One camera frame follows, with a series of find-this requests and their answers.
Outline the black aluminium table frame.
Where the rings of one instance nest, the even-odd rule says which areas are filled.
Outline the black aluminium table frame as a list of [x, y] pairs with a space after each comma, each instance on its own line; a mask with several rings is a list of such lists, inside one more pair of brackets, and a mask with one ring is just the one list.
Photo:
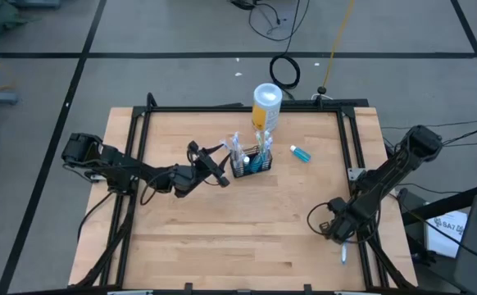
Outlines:
[[[386, 160], [379, 118], [374, 107], [349, 102], [280, 113], [274, 132], [273, 166], [267, 172], [235, 179], [226, 165], [226, 188], [201, 183], [186, 198], [157, 194], [145, 206], [136, 201], [129, 242], [116, 249], [107, 284], [127, 289], [194, 291], [362, 291], [365, 287], [396, 287], [369, 246], [341, 246], [314, 234], [306, 217], [318, 203], [349, 198], [348, 167], [374, 169]], [[134, 127], [132, 156], [150, 166], [186, 161], [192, 140], [212, 147], [239, 132], [244, 146], [256, 144], [251, 107], [154, 107], [146, 142], [139, 149], [143, 122], [137, 107], [112, 108], [104, 142], [121, 149], [129, 125]], [[309, 152], [299, 161], [289, 146]], [[110, 197], [82, 229], [69, 284], [77, 284], [103, 252], [114, 210], [120, 219], [127, 197]], [[382, 201], [380, 244], [412, 284], [416, 275], [397, 201]]]

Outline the black stand beam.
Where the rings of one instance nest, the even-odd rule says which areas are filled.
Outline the black stand beam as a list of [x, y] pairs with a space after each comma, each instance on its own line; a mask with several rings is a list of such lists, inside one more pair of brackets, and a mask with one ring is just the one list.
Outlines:
[[451, 211], [470, 207], [477, 196], [477, 187], [466, 190], [462, 193], [446, 197], [428, 205], [420, 206], [413, 209], [411, 213], [403, 213], [402, 221], [404, 225], [412, 225], [419, 222], [415, 216], [419, 216], [423, 220], [432, 219], [437, 216], [444, 215]]

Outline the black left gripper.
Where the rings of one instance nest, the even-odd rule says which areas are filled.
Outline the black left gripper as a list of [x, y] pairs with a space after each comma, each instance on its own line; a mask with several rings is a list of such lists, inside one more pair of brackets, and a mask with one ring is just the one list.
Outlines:
[[194, 141], [187, 147], [186, 157], [189, 164], [187, 166], [175, 165], [172, 170], [172, 184], [175, 188], [176, 197], [186, 197], [207, 177], [216, 178], [217, 186], [225, 188], [229, 181], [224, 177], [225, 165], [231, 157], [229, 152], [225, 158], [217, 164], [211, 154], [224, 146], [223, 143], [214, 147], [199, 147]]

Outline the white paper sign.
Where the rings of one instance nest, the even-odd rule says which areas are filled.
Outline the white paper sign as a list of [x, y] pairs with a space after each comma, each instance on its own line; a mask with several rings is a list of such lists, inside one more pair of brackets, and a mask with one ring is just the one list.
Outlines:
[[425, 226], [425, 247], [441, 256], [455, 258], [459, 245], [437, 230], [461, 242], [468, 215], [461, 211], [448, 212], [442, 216], [428, 219]]

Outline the black power adapter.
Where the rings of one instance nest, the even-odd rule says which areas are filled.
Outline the black power adapter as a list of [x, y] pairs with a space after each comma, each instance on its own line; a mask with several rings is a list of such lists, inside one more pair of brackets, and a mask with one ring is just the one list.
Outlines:
[[252, 11], [256, 5], [257, 0], [229, 0], [234, 6], [241, 10]]

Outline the white yellow wipes canister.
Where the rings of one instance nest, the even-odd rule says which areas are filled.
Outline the white yellow wipes canister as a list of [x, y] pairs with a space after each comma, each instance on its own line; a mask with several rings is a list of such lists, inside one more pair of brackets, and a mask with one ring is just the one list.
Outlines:
[[275, 84], [258, 85], [253, 92], [252, 124], [257, 130], [272, 131], [278, 123], [282, 90]]

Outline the small black ball mount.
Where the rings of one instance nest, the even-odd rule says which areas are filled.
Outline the small black ball mount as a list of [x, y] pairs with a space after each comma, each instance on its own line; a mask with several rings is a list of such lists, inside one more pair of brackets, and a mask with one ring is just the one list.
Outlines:
[[324, 101], [329, 100], [329, 97], [326, 95], [326, 87], [325, 86], [319, 86], [317, 88], [317, 94], [316, 94], [316, 105], [318, 106], [319, 109], [323, 108]]

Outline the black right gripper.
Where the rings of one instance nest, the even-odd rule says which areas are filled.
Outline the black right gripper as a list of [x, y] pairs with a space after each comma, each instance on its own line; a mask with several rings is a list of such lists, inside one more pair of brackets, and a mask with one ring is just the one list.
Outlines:
[[361, 226], [361, 219], [355, 212], [355, 198], [347, 202], [341, 197], [331, 199], [326, 203], [334, 218], [319, 225], [320, 233], [337, 244], [348, 243], [352, 236], [357, 236]]

